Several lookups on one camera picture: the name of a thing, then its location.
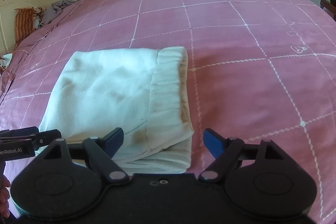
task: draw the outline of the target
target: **white headboard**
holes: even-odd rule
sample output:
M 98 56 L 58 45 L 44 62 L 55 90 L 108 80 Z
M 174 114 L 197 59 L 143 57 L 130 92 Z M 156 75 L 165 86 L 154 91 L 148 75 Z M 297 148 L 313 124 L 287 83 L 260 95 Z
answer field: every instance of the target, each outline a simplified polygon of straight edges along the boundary
M 0 0 L 0 55 L 14 50 L 14 19 L 17 8 L 48 7 L 57 0 Z

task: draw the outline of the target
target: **white cloth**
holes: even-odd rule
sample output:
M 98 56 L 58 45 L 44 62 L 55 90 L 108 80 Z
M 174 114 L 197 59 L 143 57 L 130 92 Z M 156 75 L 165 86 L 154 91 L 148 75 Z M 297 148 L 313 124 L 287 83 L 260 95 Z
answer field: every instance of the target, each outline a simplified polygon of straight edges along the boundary
M 0 76 L 1 76 L 1 72 L 9 66 L 9 63 L 11 62 L 12 57 L 13 57 L 13 54 L 5 54 L 3 56 L 0 56 Z
M 193 134 L 187 68 L 183 47 L 75 52 L 39 129 L 58 129 L 72 143 L 121 127 L 113 160 L 127 173 L 183 173 Z

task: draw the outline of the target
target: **bed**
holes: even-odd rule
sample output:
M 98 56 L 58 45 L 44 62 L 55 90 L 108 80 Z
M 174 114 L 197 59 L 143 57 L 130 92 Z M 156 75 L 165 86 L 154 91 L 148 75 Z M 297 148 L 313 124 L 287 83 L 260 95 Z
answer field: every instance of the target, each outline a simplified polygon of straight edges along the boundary
M 189 171 L 213 161 L 207 127 L 252 144 L 272 139 L 316 181 L 310 216 L 334 223 L 336 23 L 308 0 L 79 1 L 13 52 L 0 78 L 0 130 L 40 124 L 75 51 L 169 46 L 189 56 Z M 13 180 L 30 160 L 8 162 L 5 174 Z

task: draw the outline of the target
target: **orange pillow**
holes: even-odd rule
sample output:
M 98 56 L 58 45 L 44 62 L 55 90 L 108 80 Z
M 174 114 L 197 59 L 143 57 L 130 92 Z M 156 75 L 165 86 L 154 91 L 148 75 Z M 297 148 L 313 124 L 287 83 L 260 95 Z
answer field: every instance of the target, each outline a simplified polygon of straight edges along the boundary
M 22 40 L 34 32 L 34 9 L 15 9 L 15 48 L 20 45 Z

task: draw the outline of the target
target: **floral pillow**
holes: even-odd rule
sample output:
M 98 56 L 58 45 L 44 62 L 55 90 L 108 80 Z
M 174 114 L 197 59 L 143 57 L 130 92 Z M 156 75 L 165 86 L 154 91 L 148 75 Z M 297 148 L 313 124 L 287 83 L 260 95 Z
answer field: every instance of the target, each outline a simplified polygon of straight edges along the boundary
M 39 25 L 42 21 L 46 9 L 42 7 L 34 7 L 33 9 L 34 9 L 33 27 L 34 30 L 36 31 L 39 28 Z

